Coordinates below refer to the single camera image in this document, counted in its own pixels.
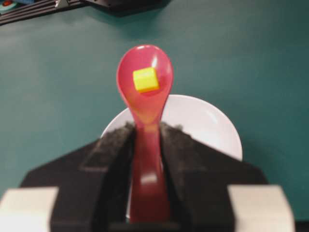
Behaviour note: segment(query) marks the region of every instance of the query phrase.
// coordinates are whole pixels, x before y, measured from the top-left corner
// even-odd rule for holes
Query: yellow block
[[[159,82],[153,67],[135,70],[133,72],[135,89],[140,92],[149,92],[159,89]]]

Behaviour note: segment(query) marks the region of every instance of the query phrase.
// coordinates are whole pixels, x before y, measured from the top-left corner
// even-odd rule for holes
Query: white bowl
[[[170,126],[181,125],[183,132],[205,145],[233,158],[242,160],[239,135],[230,119],[217,107],[198,98],[185,95],[169,95],[162,119]],[[119,113],[102,133],[133,122],[129,109]]]

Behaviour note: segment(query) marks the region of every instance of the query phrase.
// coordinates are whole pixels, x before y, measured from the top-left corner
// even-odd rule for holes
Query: red spoon
[[[160,88],[139,93],[133,71],[153,67]],[[131,48],[121,59],[117,85],[136,126],[133,158],[130,222],[167,221],[170,215],[161,151],[159,122],[173,83],[173,66],[158,47]]]

